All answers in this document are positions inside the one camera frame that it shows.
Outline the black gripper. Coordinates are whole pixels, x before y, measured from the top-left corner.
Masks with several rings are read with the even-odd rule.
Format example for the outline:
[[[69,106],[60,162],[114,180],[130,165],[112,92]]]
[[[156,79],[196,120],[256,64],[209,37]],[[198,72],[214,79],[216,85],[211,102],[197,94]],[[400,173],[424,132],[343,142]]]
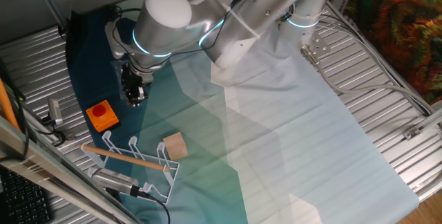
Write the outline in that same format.
[[[140,72],[133,70],[130,64],[122,65],[121,84],[125,96],[127,97],[127,105],[139,106],[147,97],[147,88],[153,81],[153,72]]]

